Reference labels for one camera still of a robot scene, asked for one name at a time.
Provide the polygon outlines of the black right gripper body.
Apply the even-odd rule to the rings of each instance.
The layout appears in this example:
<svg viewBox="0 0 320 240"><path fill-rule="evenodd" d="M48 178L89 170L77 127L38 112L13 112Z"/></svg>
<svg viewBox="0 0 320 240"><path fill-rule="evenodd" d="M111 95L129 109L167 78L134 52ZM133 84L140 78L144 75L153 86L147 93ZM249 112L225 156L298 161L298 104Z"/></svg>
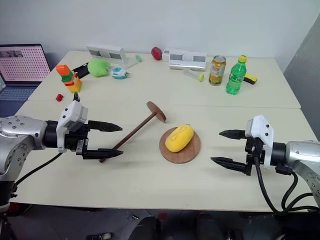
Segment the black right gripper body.
<svg viewBox="0 0 320 240"><path fill-rule="evenodd" d="M247 176L251 175L252 166L255 165L255 159L257 159L258 165L263 165L265 162L265 150L263 149L264 143L258 137L248 137L246 139L245 152L246 155L246 167L244 173Z"/></svg>

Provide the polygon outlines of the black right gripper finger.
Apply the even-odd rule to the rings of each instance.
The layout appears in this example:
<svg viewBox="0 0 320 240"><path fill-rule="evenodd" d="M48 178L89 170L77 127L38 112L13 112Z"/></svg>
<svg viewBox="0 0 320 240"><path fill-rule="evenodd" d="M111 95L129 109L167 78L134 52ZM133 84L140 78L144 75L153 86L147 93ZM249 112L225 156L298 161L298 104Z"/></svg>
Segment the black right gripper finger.
<svg viewBox="0 0 320 240"><path fill-rule="evenodd" d="M247 169L247 165L241 162L233 161L231 158L226 157L211 157L210 158L216 164L237 172L245 173Z"/></svg>
<svg viewBox="0 0 320 240"><path fill-rule="evenodd" d="M247 138L245 134L245 130L239 130L239 129L224 130L224 131L221 131L219 135L229 139L235 139L235 140Z"/></svg>

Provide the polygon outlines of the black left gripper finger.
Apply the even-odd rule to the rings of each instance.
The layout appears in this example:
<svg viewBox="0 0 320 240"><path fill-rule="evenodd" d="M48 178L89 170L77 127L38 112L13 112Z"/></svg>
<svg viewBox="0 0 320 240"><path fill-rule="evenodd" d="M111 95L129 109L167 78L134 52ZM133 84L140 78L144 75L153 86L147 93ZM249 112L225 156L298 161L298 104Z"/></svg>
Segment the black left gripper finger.
<svg viewBox="0 0 320 240"><path fill-rule="evenodd" d="M110 148L98 148L97 150L84 150L82 158L84 160L110 159L122 155L124 152Z"/></svg>
<svg viewBox="0 0 320 240"><path fill-rule="evenodd" d="M87 126L91 130L99 130L100 132L118 132L123 130L122 127L114 123L95 120L89 120Z"/></svg>

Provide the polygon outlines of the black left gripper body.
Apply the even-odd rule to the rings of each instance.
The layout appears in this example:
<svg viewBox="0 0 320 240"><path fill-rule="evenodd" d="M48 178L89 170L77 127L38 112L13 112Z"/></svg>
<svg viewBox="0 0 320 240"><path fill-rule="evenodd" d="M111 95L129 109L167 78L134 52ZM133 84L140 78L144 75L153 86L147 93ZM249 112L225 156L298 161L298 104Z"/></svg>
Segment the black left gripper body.
<svg viewBox="0 0 320 240"><path fill-rule="evenodd" d="M90 129L88 124L84 124L76 131L70 131L65 135L64 146L67 150L75 152L76 155L82 156L84 160L89 159L88 155L88 133Z"/></svg>

